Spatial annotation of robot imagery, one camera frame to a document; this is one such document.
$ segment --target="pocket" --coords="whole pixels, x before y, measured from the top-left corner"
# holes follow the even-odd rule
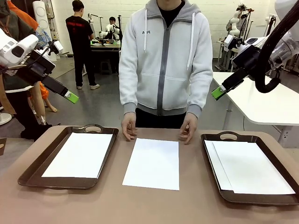
[[[189,80],[165,77],[163,109],[172,110],[187,107]]]
[[[138,76],[138,103],[152,109],[157,108],[159,76],[142,73]]]

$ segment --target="wall outlet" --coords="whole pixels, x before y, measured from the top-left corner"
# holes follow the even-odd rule
[[[55,40],[55,41],[58,41],[58,40],[59,40],[58,32],[56,32],[56,31],[51,31],[51,36],[52,36],[52,39],[53,39],[53,40]]]

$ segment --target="stool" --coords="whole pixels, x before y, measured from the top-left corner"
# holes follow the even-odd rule
[[[104,64],[107,65],[108,67],[108,70],[104,70],[103,67],[104,67]],[[110,64],[110,60],[109,59],[106,59],[106,60],[103,60],[101,61],[101,73],[109,73],[109,75],[112,75],[112,68],[111,68],[111,64]]]

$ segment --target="hood drawstring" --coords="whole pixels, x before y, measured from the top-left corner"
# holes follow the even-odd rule
[[[147,34],[148,34],[148,10],[145,10],[144,14],[144,43],[143,43],[143,50],[146,53],[146,40],[147,40]]]
[[[190,44],[190,53],[189,53],[189,59],[188,59],[188,64],[187,64],[187,70],[189,69],[189,66],[191,63],[191,57],[192,57],[193,38],[194,38],[194,23],[195,23],[195,13],[192,14],[191,44]]]

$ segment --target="cuff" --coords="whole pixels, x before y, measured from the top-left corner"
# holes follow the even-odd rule
[[[196,104],[192,104],[188,107],[187,109],[187,113],[192,113],[194,114],[198,119],[201,115],[202,109],[200,106],[196,105]]]
[[[124,107],[124,114],[126,114],[126,113],[130,113],[130,112],[135,113],[137,106],[134,103],[127,103],[127,104],[124,104],[123,107]]]

